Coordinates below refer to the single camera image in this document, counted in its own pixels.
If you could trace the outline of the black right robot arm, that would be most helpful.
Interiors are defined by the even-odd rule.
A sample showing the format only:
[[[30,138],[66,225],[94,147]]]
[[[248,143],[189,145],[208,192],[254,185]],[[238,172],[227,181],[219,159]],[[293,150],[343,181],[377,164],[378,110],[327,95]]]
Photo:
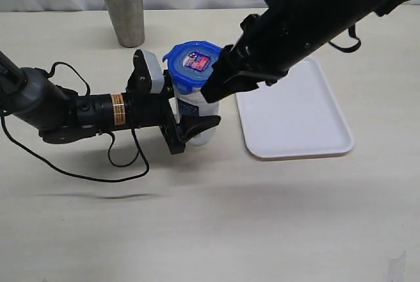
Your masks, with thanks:
[[[370,13],[389,14],[410,0],[263,0],[267,9],[241,23],[242,35],[225,46],[201,93],[209,103],[273,85],[297,62]]]

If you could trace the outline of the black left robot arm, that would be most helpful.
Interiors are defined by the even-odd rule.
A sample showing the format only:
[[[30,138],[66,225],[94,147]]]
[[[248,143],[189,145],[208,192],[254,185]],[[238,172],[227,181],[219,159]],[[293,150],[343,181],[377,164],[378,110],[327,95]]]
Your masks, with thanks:
[[[182,153],[199,133],[219,125],[218,115],[176,119],[172,79],[157,57],[137,49],[125,92],[78,94],[51,82],[54,71],[19,68],[1,55],[1,105],[38,130],[48,144],[69,144],[107,132],[159,127],[169,151]]]

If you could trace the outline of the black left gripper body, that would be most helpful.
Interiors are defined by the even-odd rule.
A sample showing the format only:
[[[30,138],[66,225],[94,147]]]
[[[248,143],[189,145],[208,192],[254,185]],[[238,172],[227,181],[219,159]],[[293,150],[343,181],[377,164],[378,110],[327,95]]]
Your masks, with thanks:
[[[185,151],[186,142],[180,136],[181,130],[172,111],[169,100],[174,97],[171,78],[163,76],[160,93],[145,92],[146,78],[131,75],[126,87],[129,99],[129,122],[136,129],[159,127],[172,155]]]

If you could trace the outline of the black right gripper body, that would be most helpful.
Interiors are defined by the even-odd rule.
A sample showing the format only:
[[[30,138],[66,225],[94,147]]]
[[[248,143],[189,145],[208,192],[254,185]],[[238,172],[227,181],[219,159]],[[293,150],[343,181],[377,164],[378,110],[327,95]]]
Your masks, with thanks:
[[[222,48],[216,65],[267,73],[272,76],[272,81],[265,81],[269,85],[284,78],[292,66],[315,50],[314,42],[301,35],[302,29],[266,14],[246,16],[240,28],[240,38]]]

